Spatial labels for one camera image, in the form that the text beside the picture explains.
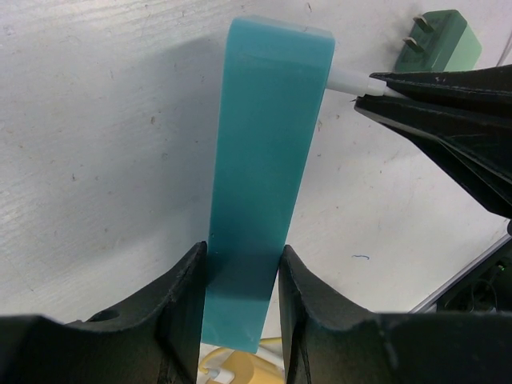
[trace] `green power adapter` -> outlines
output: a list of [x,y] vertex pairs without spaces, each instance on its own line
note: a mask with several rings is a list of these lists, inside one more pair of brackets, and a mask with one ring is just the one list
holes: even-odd
[[436,10],[414,18],[395,72],[472,70],[482,46],[457,10]]

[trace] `teal wax block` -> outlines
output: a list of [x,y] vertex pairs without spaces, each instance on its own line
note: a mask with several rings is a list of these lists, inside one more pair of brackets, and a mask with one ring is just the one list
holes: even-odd
[[329,32],[236,18],[226,44],[202,341],[255,352],[334,53]]

